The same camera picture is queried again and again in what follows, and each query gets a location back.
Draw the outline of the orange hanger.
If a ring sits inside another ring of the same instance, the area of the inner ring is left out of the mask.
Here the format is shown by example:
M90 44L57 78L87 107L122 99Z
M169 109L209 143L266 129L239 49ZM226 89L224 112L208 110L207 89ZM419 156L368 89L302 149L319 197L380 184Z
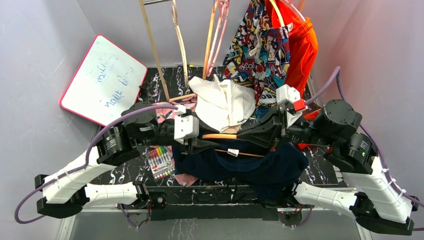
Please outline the orange hanger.
M236 134L228 134L228 133L208 133L208 134L204 134L202 138L204 140L206 139L239 140ZM245 152L235 151L232 149L227 150L226 152L234 157L238 157L239 155L249 156L249 157L258 157L258 158L264 157L264 155L245 153Z

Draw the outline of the navy blue shorts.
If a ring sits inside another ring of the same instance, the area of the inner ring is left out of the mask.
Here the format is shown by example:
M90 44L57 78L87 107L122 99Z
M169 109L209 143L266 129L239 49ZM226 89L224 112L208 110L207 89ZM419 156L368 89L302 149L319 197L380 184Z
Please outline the navy blue shorts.
M182 146L173 145L176 172L211 182L237 178L248 184L258 198L271 199L297 182L309 166L308 158L288 142L276 151L241 140L223 139L217 143L218 148L196 154L183 154Z

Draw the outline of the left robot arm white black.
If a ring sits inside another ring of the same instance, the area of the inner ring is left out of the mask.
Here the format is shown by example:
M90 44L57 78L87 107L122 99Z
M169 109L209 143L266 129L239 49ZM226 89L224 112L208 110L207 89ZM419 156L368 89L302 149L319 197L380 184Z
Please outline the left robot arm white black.
M43 216L64 219L85 207L110 204L144 208L151 202L144 183L96 185L92 180L140 155L138 146L180 146L196 154L216 143L199 138L198 117L184 105L137 102L105 126L80 157L51 175L38 175L36 203Z

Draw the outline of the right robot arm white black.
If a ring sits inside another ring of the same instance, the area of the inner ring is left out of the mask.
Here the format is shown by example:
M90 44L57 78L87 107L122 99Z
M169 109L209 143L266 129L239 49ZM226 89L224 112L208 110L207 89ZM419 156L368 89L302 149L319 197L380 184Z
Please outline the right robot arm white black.
M310 205L353 218L363 228L378 234L410 236L410 218L417 207L385 177L373 141L358 132L362 115L342 99L329 101L314 120L306 120L303 99L283 100L253 125L237 133L239 140L264 148L279 149L283 143L326 146L324 158L350 177L359 192L340 192L297 182L282 192L288 207Z

